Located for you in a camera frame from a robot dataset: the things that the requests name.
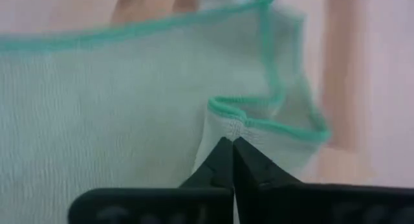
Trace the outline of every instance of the white fabric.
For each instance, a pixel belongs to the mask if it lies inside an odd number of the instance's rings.
[[[313,145],[206,111],[218,95],[269,94],[257,11],[223,15],[172,28],[0,38],[0,223],[66,223],[71,202],[92,188],[176,187],[223,136],[300,168]],[[295,96],[277,109],[238,108],[306,124]]]

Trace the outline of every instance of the green binding edge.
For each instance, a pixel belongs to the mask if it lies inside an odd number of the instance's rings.
[[[228,15],[233,13],[240,13],[246,10],[257,8],[259,10],[260,25],[262,30],[262,44],[263,48],[267,48],[265,51],[268,54],[263,54],[263,63],[267,71],[269,86],[273,91],[282,91],[280,83],[278,82],[277,69],[275,69],[272,53],[272,41],[273,35],[267,19],[268,9],[273,0],[253,0],[241,5],[232,5],[217,10],[208,10],[199,13],[185,14],[182,16],[169,17],[161,20],[149,20],[143,23],[134,23],[124,27],[101,29],[101,30],[83,30],[80,32],[70,32],[65,34],[55,35],[37,35],[37,36],[20,36],[14,38],[12,36],[0,36],[0,52],[9,51],[32,51],[43,52],[50,50],[63,50],[71,47],[92,47],[99,46],[104,43],[111,43],[114,41],[123,41],[130,38],[134,38],[141,35],[147,35],[158,31],[169,30],[171,27],[179,27],[188,24],[195,23],[209,23],[211,21],[217,21],[224,19]],[[301,63],[301,52],[296,53],[298,55],[298,62]],[[276,131],[280,133],[286,133],[298,140],[308,140],[313,142],[325,142],[331,132],[329,131],[323,116],[318,111],[318,108],[312,106],[314,113],[311,115],[311,119],[314,121],[317,131],[310,131],[307,129],[294,128],[292,126],[283,125],[271,120],[261,120],[247,117],[243,110],[237,109],[228,105],[228,103],[245,103],[253,105],[268,105],[283,103],[283,92],[275,93],[272,98],[264,97],[214,97],[208,101],[208,109],[214,113],[226,117],[240,120],[246,127],[255,127],[266,129],[270,131]]]
[[[263,64],[267,71],[268,76],[268,84],[273,91],[279,91],[279,93],[271,94],[271,98],[265,97],[222,97],[216,96],[208,101],[208,109],[215,113],[216,115],[220,115],[225,118],[232,118],[241,121],[246,127],[248,128],[260,128],[270,131],[276,131],[280,133],[284,133],[294,137],[298,140],[305,140],[314,142],[316,144],[321,144],[325,142],[331,136],[331,131],[326,124],[326,121],[323,115],[319,112],[318,108],[313,104],[311,94],[309,93],[310,88],[307,84],[306,78],[302,75],[298,77],[298,81],[302,86],[302,89],[306,92],[306,97],[308,98],[307,103],[310,104],[310,110],[312,113],[310,114],[310,119],[312,120],[316,130],[309,130],[309,129],[302,129],[302,128],[295,128],[293,126],[288,126],[285,124],[278,123],[272,120],[261,120],[256,118],[249,118],[247,114],[236,107],[233,107],[229,104],[252,104],[258,106],[267,106],[269,104],[278,104],[283,105],[283,100],[285,97],[283,88],[281,87],[281,82],[278,81],[277,76],[277,68],[274,64],[274,36],[271,26],[269,25],[269,15],[268,10],[270,8],[271,3],[273,0],[257,0],[258,3],[261,3],[259,7],[259,14],[260,14],[260,29],[261,29],[261,41],[262,41],[262,48],[263,48]],[[298,22],[298,26],[295,28],[299,32],[296,33],[298,36],[296,38],[295,49],[295,62],[297,63],[294,68],[301,70],[302,68],[302,21]]]

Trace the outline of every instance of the wooden surface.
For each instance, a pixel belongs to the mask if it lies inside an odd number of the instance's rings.
[[[414,186],[414,0],[278,0],[307,15],[305,70],[334,138],[309,181]],[[200,0],[0,0],[0,32],[105,27],[196,11]]]

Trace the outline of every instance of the green trim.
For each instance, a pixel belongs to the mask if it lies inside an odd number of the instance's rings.
[[[81,32],[71,32],[66,34],[48,34],[36,36],[19,36],[14,38],[12,36],[0,36],[0,52],[8,51],[34,51],[43,52],[51,50],[63,50],[79,47],[93,47],[104,43],[111,43],[115,41],[122,41],[137,36],[153,34],[155,32],[169,30],[172,27],[186,26],[190,24],[208,24],[212,21],[226,19],[232,14],[257,9],[259,14],[259,31],[262,48],[262,60],[266,70],[268,85],[270,87],[270,98],[267,97],[222,97],[217,96],[209,99],[208,109],[215,114],[222,117],[233,118],[240,120],[246,127],[261,128],[278,133],[286,133],[299,140],[308,140],[312,142],[324,142],[330,136],[330,131],[315,106],[312,106],[314,113],[311,119],[316,127],[315,131],[308,129],[294,128],[292,126],[283,125],[272,120],[261,120],[249,118],[247,114],[231,104],[250,104],[265,106],[269,104],[282,105],[285,94],[278,78],[278,68],[274,61],[274,31],[269,21],[269,7],[273,0],[254,0],[246,2],[241,5],[232,5],[217,10],[209,10],[205,12],[197,12],[192,14],[185,14],[182,16],[169,17],[161,20],[145,21],[143,23],[131,24],[124,27],[87,30]],[[296,61],[298,64],[296,68],[301,69],[302,55],[301,55],[301,38],[295,42],[297,52]],[[303,84],[303,89],[308,87],[305,80],[299,81]],[[307,94],[309,103],[312,105],[311,96]]]
[[[31,36],[3,35],[0,37],[0,52],[10,50],[62,50],[73,47],[93,46],[100,43],[122,41],[137,36],[143,36],[169,30],[172,27],[190,24],[208,24],[212,21],[225,19],[234,13],[240,13],[263,6],[265,3],[250,1],[241,5],[232,5],[217,10],[173,16],[166,19],[148,20],[143,23],[133,23],[123,27],[84,30],[59,34],[37,34]]]
[[[267,131],[274,131],[282,134],[290,135],[298,140],[305,140],[315,143],[323,143],[329,139],[331,136],[331,132],[327,128],[327,126],[323,122],[317,122],[316,127],[317,130],[309,130],[303,128],[295,128],[292,126],[280,124],[276,121],[272,120],[261,120],[256,118],[249,118],[247,114],[236,107],[232,107],[229,104],[226,104],[222,101],[216,100],[215,98],[211,98],[208,101],[208,109],[225,118],[232,118],[236,119],[243,123],[244,126],[248,128],[259,128]]]

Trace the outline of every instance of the blurry background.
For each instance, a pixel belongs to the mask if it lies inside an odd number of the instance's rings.
[[[0,0],[0,33],[119,25],[243,0]],[[307,181],[414,186],[414,0],[277,0],[306,13],[305,70],[334,131]]]

